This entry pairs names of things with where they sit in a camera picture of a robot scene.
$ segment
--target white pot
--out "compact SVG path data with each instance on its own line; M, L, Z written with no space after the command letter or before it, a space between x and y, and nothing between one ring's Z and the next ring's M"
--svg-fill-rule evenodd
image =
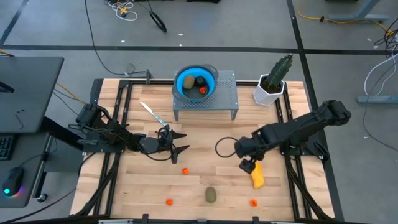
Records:
M263 90L260 86L261 80L263 77L267 77L268 74L264 74L260 76L259 83L257 84L256 89L253 92L254 95L254 101L261 106L269 106L275 102L276 99L280 95L284 93L285 90L285 81L282 81L282 88L280 89L279 93L268 93L265 90Z

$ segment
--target black desk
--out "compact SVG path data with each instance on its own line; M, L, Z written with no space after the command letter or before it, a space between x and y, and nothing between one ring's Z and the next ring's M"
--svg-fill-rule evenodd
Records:
M0 81L15 89L13 93L0 93L0 133L17 135L11 160L0 161L1 182L9 170L21 162L45 150L50 151L51 136L76 149L83 149L77 143L81 137L45 116L62 64L62 57L0 58ZM25 207L31 195L40 196L47 173L44 159L41 156L24 164L21 194L12 198L0 194L0 207Z

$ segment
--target gray floor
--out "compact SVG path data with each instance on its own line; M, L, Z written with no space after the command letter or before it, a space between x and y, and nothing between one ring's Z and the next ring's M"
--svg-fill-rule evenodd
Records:
M0 33L8 26L22 0L0 0ZM363 1L332 2L301 0L300 9L308 16L323 16L329 12L355 10ZM97 45L110 46L200 46L200 47L275 47L297 48L285 1L222 0L220 4L184 3L183 0L153 1L152 7L166 23L169 32L161 33L147 12L138 5L134 11L138 20L126 22L115 17L114 11L102 1L88 0L88 8ZM395 18L395 0L381 1L373 13L385 13ZM383 30L367 22L338 25L297 18L306 49L372 50L373 42ZM30 0L13 28L6 44L12 45L90 45L90 33L84 2L78 0ZM62 56L65 63L58 82L63 83L82 100L88 100L95 78L114 77L100 65L92 51L10 50L20 56ZM236 70L238 79L255 80L267 73L283 54L244 52L138 52L104 51L99 53L109 69L124 72L133 63L137 70L149 69L156 78L172 78L174 71L193 63L211 63L222 70ZM371 138L362 125L364 107L355 102L363 93L363 81L370 69L384 56L307 55L318 102L341 100L353 117L339 128L326 128L326 136L335 170L345 220L366 223L395 223L398 177L398 153ZM384 68L376 71L371 86ZM286 80L304 81L298 55ZM397 93L398 77L391 78L385 94ZM79 111L81 105L65 101ZM396 146L398 132L394 116L396 106L369 106L367 126L375 136ZM66 126L74 122L58 98L52 98L47 116ZM60 198L76 186L76 174L53 174L45 183L50 198L43 204L31 200L26 208L1 209L0 220L18 217L37 210ZM73 196L54 207L30 217L30 220L65 217Z

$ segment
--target blue bowl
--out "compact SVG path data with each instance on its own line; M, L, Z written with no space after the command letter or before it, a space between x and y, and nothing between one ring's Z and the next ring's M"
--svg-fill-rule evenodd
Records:
M190 98L189 96L184 95L183 92L183 83L185 78L188 75L193 75L194 78L196 77L203 77L208 85L208 92L202 98ZM214 93L216 89L216 82L218 78L218 71L211 65L190 65L183 69L181 69L174 78L174 85L172 88L172 93L174 97L181 101L192 101L192 102L199 102L202 101L211 94Z

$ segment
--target wooden table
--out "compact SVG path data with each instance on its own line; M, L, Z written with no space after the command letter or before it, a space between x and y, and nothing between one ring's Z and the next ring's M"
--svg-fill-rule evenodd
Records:
M114 109L118 84L119 79L105 79L102 83L98 104L110 113ZM308 113L303 83L287 82L287 86L293 116ZM148 213L150 219L252 220L253 216L258 216L260 220L294 220L284 157L279 149L267 152L261 161L265 185L260 189L254 189L250 175L238 167L241 160L237 156L224 159L214 150L215 143L222 137L251 136L255 129L277 122L275 104L267 108L258 106L252 95L255 87L238 86L239 111L235 121L231 121L229 111L181 111L180 120L175 121L171 87L134 85L127 129L155 137L155 131L162 126L140 105L142 101L173 130L188 135L175 140L176 146L191 146L181 153L174 165L170 161L152 161L143 154L126 151L120 160L111 218L141 218L142 214ZM284 108L283 97L280 100ZM233 143L230 140L220 143L220 153L230 154ZM163 152L154 157L169 155L169 152ZM96 154L83 166L71 213L79 211L97 188L103 156ZM333 217L322 162L314 156L302 156L302 164L308 191L324 212ZM188 168L190 173L183 175L183 168ZM205 201L208 186L216 189L215 203ZM304 217L302 197L296 191L300 216ZM100 213L104 212L106 194ZM172 206L165 204L168 198L174 201ZM258 207L250 206L251 199L258 201Z

